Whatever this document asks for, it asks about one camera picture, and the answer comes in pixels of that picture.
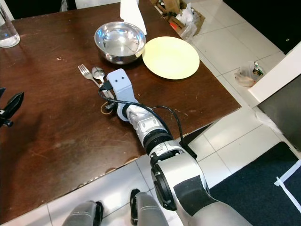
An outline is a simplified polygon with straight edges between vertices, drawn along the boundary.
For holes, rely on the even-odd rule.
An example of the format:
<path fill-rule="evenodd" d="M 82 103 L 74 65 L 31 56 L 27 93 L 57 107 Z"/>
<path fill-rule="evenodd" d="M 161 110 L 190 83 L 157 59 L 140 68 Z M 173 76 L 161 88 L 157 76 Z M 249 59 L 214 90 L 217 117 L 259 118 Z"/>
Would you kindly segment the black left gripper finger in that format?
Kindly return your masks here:
<path fill-rule="evenodd" d="M 24 93 L 19 92 L 15 94 L 7 103 L 6 106 L 6 117 L 11 118 L 17 110 L 21 107 L 21 104 L 23 103 L 24 100 Z"/>

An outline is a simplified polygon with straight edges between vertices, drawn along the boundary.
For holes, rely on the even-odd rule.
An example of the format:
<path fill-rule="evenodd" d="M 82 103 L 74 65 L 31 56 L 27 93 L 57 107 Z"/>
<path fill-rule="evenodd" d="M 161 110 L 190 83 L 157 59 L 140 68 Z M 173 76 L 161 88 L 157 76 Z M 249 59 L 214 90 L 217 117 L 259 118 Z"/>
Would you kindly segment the silver metal spoon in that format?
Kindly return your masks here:
<path fill-rule="evenodd" d="M 103 85 L 106 73 L 102 68 L 95 66 L 92 68 L 92 77 L 97 80 L 99 84 Z"/>

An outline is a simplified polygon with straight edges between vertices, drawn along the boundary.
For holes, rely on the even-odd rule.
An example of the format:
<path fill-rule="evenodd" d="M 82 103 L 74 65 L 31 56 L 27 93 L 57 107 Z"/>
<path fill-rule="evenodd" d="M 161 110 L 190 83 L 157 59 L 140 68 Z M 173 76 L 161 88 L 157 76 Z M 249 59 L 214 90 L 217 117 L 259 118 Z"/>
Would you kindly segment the silver metal fork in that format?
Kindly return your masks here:
<path fill-rule="evenodd" d="M 92 77 L 92 72 L 88 70 L 87 67 L 85 67 L 84 64 L 81 64 L 78 66 L 78 69 L 80 71 L 80 73 L 88 80 L 93 81 L 98 87 L 99 87 L 99 82 L 97 80 L 95 80 Z"/>

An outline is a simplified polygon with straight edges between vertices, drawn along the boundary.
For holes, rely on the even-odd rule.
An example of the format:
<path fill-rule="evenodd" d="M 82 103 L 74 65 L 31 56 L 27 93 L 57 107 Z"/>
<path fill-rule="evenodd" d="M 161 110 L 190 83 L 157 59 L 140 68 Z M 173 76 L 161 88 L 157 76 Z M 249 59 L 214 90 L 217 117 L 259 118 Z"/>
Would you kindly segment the stainless steel bowl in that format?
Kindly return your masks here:
<path fill-rule="evenodd" d="M 143 54 L 146 44 L 144 32 L 128 22 L 103 24 L 93 38 L 99 58 L 116 65 L 135 62 Z"/>

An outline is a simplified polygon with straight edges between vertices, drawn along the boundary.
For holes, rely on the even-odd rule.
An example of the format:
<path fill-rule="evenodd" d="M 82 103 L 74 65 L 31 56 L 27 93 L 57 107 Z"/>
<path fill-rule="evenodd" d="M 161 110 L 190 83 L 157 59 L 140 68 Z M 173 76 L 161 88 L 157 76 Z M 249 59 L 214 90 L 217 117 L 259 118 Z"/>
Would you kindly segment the clear drinking glass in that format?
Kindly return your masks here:
<path fill-rule="evenodd" d="M 9 14 L 0 5 L 0 47 L 14 47 L 19 41 L 21 41 L 21 37 L 13 26 Z"/>

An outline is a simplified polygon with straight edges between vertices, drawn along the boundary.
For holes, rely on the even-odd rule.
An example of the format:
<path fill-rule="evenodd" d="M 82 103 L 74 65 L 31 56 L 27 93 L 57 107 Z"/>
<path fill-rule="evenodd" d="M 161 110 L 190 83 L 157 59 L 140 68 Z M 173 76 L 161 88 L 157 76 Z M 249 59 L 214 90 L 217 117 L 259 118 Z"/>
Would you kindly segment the yellow round plate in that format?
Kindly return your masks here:
<path fill-rule="evenodd" d="M 154 74 L 170 80 L 191 77 L 200 65 L 193 45 L 178 37 L 155 37 L 146 43 L 143 62 Z"/>

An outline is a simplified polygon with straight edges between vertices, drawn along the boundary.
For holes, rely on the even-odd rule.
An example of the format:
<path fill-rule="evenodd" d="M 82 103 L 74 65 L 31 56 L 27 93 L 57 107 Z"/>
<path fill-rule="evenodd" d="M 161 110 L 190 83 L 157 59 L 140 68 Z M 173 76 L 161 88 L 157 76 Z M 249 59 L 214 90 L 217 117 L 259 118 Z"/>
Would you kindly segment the white paper napkin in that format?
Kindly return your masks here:
<path fill-rule="evenodd" d="M 146 36 L 146 26 L 139 9 L 138 0 L 120 0 L 120 18 L 124 22 L 133 24 L 140 28 Z"/>

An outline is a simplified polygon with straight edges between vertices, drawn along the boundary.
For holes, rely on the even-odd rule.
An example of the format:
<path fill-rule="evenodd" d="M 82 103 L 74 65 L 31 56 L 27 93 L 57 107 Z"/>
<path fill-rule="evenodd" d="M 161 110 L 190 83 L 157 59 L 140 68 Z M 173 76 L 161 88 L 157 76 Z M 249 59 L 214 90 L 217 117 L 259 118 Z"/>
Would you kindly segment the cardboard box with rubbish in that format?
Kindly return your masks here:
<path fill-rule="evenodd" d="M 150 2 L 181 39 L 189 41 L 200 32 L 205 17 L 194 9 L 191 3 L 185 0 L 150 0 Z"/>

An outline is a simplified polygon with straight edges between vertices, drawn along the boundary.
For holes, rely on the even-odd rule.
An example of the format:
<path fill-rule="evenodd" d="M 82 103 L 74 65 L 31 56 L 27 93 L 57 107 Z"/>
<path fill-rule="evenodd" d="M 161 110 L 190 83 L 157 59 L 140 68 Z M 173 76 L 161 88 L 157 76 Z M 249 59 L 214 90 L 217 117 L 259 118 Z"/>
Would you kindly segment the grey robot right leg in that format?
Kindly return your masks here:
<path fill-rule="evenodd" d="M 139 189 L 133 189 L 130 194 L 130 211 L 133 226 L 168 226 L 168 220 L 158 202 Z"/>

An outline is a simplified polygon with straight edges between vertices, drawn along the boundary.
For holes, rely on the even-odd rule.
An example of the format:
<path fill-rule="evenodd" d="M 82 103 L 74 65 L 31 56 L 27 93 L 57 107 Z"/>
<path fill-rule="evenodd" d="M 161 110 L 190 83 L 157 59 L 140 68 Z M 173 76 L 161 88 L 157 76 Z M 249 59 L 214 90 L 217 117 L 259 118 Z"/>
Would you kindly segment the small clear plastic bag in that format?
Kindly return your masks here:
<path fill-rule="evenodd" d="M 247 62 L 235 73 L 235 80 L 245 88 L 251 88 L 264 77 L 265 71 L 258 62 Z"/>

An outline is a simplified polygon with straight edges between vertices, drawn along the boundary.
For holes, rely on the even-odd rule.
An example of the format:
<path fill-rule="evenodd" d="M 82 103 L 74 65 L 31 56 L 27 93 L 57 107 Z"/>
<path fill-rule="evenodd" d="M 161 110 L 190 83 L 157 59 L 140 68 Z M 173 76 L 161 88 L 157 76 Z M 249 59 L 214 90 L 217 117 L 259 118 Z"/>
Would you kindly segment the dark floor rug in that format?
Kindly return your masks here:
<path fill-rule="evenodd" d="M 298 161 L 288 144 L 280 142 L 209 191 L 238 211 L 253 226 L 301 226 L 301 211 L 275 185 Z"/>

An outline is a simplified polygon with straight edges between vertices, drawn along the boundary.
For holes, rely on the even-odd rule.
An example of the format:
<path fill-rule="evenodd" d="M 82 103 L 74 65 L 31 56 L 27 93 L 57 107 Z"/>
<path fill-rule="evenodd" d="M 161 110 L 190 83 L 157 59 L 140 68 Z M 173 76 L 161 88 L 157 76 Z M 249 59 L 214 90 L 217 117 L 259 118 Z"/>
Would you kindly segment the white grey cabinet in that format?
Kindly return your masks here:
<path fill-rule="evenodd" d="M 301 42 L 249 92 L 284 138 L 301 152 Z"/>

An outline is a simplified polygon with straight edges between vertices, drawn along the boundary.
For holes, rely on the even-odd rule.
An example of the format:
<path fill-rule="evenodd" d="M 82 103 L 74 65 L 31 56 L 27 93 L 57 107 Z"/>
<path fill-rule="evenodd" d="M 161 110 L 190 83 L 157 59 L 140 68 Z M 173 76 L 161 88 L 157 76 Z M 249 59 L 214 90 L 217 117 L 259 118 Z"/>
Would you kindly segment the white tape strip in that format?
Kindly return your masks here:
<path fill-rule="evenodd" d="M 284 174 L 276 177 L 274 185 L 282 189 L 290 200 L 301 203 L 301 160 L 297 160 Z"/>

